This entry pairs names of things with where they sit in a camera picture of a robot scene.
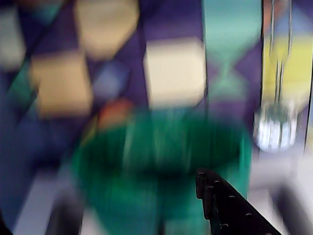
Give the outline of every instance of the teal diamond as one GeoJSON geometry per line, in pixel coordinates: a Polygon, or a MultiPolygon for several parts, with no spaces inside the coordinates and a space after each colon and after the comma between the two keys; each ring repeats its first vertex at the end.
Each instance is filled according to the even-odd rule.
{"type": "Polygon", "coordinates": [[[25,62],[8,92],[9,98],[16,100],[23,109],[29,107],[34,99],[33,89],[28,80],[28,68],[29,65],[25,62]]]}
{"type": "Polygon", "coordinates": [[[259,0],[203,0],[202,5],[206,50],[221,64],[234,63],[260,39],[259,0]]]}
{"type": "Polygon", "coordinates": [[[222,72],[209,85],[208,99],[215,101],[244,101],[247,98],[246,81],[229,68],[222,72]]]}
{"type": "Polygon", "coordinates": [[[36,9],[33,16],[44,24],[50,24],[58,14],[61,6],[60,3],[42,5],[36,9]]]}

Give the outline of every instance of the purple fabric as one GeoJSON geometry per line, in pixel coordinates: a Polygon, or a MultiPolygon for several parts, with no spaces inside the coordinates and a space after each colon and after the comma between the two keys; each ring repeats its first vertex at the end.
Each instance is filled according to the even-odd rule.
{"type": "Polygon", "coordinates": [[[313,1],[311,0],[293,0],[293,4],[297,5],[302,12],[313,22],[313,1]]]}
{"type": "Polygon", "coordinates": [[[69,5],[61,11],[55,22],[49,27],[49,30],[38,43],[34,54],[75,49],[78,49],[78,38],[73,9],[69,5]]]}
{"type": "Polygon", "coordinates": [[[142,60],[133,59],[125,62],[125,65],[131,70],[131,74],[128,88],[122,96],[134,102],[138,107],[147,107],[148,99],[142,60]]]}
{"type": "MultiPolygon", "coordinates": [[[[143,3],[144,10],[156,3],[147,2],[151,5],[143,3]]],[[[197,36],[202,40],[200,0],[164,0],[156,8],[157,11],[145,14],[144,17],[146,41],[188,36],[197,36]]]]}

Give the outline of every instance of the purple triangle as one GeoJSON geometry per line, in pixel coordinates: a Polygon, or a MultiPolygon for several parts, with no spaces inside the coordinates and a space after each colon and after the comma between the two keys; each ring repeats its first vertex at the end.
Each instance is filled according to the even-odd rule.
{"type": "Polygon", "coordinates": [[[243,76],[248,85],[251,106],[260,104],[262,88],[262,42],[259,41],[235,65],[235,70],[243,76]]]}
{"type": "Polygon", "coordinates": [[[294,0],[293,3],[313,22],[313,1],[294,0]]]}
{"type": "Polygon", "coordinates": [[[141,8],[144,12],[143,30],[147,41],[188,36],[202,40],[200,0],[145,2],[141,8]]]}

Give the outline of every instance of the white object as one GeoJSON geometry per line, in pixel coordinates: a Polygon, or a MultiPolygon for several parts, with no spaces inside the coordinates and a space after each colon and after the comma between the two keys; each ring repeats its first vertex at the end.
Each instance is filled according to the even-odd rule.
{"type": "Polygon", "coordinates": [[[18,69],[24,59],[26,48],[20,29],[17,10],[14,7],[0,10],[0,67],[18,69]]]}
{"type": "Polygon", "coordinates": [[[198,38],[147,42],[144,58],[150,108],[195,105],[205,89],[205,51],[198,38]]]}

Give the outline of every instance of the cream square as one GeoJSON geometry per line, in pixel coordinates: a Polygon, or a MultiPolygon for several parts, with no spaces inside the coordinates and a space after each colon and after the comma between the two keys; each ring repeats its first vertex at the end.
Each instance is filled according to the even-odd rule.
{"type": "Polygon", "coordinates": [[[31,78],[38,87],[41,117],[88,115],[93,94],[85,58],[79,52],[37,56],[31,61],[31,78]]]}
{"type": "Polygon", "coordinates": [[[144,58],[150,108],[195,105],[205,89],[205,50],[197,38],[147,43],[144,58]]]}
{"type": "Polygon", "coordinates": [[[26,48],[17,10],[14,7],[0,10],[0,67],[7,71],[18,69],[26,48]]]}

